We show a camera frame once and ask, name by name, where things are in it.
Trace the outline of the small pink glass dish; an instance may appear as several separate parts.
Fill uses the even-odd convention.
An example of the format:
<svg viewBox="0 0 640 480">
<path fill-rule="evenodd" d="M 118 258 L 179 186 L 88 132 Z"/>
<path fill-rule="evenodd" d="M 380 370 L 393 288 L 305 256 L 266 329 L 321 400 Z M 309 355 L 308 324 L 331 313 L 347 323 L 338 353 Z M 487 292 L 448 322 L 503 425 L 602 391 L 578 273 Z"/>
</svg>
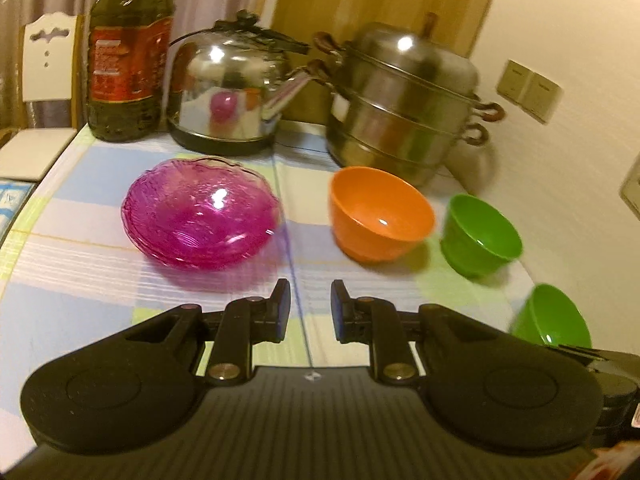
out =
<svg viewBox="0 0 640 480">
<path fill-rule="evenodd" d="M 137 248 L 165 266 L 220 270 L 262 250 L 278 226 L 278 206 L 270 194 L 226 190 L 202 197 L 128 195 L 122 225 Z"/>
</svg>

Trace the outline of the wall data socket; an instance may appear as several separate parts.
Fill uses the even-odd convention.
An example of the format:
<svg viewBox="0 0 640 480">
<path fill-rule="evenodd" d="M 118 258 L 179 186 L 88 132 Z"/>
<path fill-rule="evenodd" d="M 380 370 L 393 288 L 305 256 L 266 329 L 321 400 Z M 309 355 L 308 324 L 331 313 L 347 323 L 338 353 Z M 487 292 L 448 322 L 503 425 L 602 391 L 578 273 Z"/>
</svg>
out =
<svg viewBox="0 0 640 480">
<path fill-rule="evenodd" d="M 640 156 L 632 164 L 620 187 L 620 198 L 634 215 L 640 219 Z"/>
</svg>

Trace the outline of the cooking oil bottle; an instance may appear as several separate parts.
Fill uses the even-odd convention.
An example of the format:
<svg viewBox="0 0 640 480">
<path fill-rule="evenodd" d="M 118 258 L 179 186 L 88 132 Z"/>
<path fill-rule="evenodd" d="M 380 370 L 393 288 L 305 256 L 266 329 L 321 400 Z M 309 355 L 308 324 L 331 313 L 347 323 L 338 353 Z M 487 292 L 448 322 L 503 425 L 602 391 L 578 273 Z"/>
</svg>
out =
<svg viewBox="0 0 640 480">
<path fill-rule="evenodd" d="M 88 124 L 130 142 L 160 124 L 174 0 L 96 0 L 89 20 Z"/>
</svg>

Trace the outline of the pink heart-shaped glass dish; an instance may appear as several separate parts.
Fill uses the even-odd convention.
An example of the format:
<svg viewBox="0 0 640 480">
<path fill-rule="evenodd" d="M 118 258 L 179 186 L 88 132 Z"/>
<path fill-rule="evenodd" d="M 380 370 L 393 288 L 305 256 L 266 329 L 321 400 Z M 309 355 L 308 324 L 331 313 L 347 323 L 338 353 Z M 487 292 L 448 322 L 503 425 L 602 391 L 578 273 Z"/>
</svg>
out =
<svg viewBox="0 0 640 480">
<path fill-rule="evenodd" d="M 264 248 L 280 204 L 269 182 L 238 162 L 174 158 L 130 185 L 120 216 L 131 243 L 164 266 L 221 270 Z"/>
</svg>

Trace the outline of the stainless steel steamer pot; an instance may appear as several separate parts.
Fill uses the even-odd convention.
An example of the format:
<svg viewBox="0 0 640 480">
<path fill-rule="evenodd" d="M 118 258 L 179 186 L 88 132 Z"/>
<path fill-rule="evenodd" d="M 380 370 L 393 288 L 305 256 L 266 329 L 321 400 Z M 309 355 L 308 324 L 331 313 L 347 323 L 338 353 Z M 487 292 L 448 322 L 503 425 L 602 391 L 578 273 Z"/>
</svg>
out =
<svg viewBox="0 0 640 480">
<path fill-rule="evenodd" d="M 332 91 L 326 148 L 338 164 L 421 186 L 458 143 L 488 142 L 487 124 L 506 112 L 477 96 L 478 73 L 467 58 L 433 42 L 437 21 L 427 14 L 420 32 L 373 22 L 344 42 L 314 34 L 330 59 L 317 73 Z"/>
</svg>

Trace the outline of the stainless steel kettle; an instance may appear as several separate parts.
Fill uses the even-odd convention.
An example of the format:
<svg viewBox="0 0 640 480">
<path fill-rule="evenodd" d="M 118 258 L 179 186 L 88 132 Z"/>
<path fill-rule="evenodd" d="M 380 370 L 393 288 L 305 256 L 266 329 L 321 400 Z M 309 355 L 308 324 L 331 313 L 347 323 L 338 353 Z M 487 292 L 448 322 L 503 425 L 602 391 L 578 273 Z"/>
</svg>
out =
<svg viewBox="0 0 640 480">
<path fill-rule="evenodd" d="M 241 10 L 233 21 L 189 32 L 172 44 L 166 122 L 187 150 L 250 155 L 268 148 L 285 107 L 308 82 L 326 78 L 320 60 L 293 68 L 288 56 L 308 44 L 258 25 Z"/>
</svg>

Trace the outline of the double wall power socket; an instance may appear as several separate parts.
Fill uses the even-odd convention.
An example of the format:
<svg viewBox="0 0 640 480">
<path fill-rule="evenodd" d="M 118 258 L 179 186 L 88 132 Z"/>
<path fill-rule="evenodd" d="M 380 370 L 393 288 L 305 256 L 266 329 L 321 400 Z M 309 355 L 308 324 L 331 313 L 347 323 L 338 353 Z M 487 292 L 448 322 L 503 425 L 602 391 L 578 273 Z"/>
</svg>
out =
<svg viewBox="0 0 640 480">
<path fill-rule="evenodd" d="M 556 82 L 512 60 L 506 62 L 496 91 L 542 124 L 548 124 L 563 95 Z"/>
</svg>

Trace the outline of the orange plastic bowl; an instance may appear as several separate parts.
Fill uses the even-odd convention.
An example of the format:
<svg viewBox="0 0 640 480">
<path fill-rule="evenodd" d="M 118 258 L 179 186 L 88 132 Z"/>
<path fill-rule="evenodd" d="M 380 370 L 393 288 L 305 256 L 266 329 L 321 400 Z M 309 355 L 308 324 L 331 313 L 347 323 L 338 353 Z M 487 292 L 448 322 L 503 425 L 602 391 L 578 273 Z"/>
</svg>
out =
<svg viewBox="0 0 640 480">
<path fill-rule="evenodd" d="M 371 167 L 346 167 L 333 174 L 329 213 L 338 248 L 361 263 L 394 261 L 435 227 L 433 207 L 420 191 Z"/>
</svg>

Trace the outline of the white chair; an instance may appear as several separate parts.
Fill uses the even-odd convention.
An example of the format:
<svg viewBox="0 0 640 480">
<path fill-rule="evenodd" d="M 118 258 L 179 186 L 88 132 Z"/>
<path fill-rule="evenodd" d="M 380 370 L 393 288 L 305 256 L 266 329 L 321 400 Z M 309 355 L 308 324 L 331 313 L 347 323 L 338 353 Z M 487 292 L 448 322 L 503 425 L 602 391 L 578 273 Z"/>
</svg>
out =
<svg viewBox="0 0 640 480">
<path fill-rule="evenodd" d="M 43 108 L 66 104 L 70 118 L 62 126 L 28 124 L 1 133 L 1 177 L 37 183 L 43 179 L 78 130 L 79 72 L 77 55 L 81 19 L 64 12 L 43 14 L 23 27 L 20 104 Z"/>
</svg>

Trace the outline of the large pink round glass dish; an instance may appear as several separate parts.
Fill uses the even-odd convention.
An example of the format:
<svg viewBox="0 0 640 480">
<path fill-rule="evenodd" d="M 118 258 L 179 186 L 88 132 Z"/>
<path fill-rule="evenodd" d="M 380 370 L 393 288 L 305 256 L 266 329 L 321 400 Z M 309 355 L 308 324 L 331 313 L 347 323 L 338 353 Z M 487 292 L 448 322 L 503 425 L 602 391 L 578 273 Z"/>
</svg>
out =
<svg viewBox="0 0 640 480">
<path fill-rule="evenodd" d="M 178 269 L 222 270 L 256 257 L 273 239 L 280 222 L 256 222 L 239 233 L 216 237 L 203 231 L 163 231 L 144 236 L 131 221 L 122 227 L 130 242 L 143 255 L 163 266 Z"/>
</svg>

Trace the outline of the green plastic bowl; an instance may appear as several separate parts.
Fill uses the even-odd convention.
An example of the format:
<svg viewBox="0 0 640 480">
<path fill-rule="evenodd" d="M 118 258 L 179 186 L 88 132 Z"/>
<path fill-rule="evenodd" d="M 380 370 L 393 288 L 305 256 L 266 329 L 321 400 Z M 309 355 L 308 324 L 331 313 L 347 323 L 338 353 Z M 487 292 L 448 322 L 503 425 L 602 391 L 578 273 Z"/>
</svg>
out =
<svg viewBox="0 0 640 480">
<path fill-rule="evenodd" d="M 585 319 L 569 296 L 550 284 L 538 284 L 509 327 L 515 337 L 544 346 L 561 344 L 590 348 Z"/>
<path fill-rule="evenodd" d="M 459 274 L 484 278 L 520 258 L 523 242 L 496 208 L 475 196 L 458 194 L 448 204 L 440 249 Z"/>
</svg>

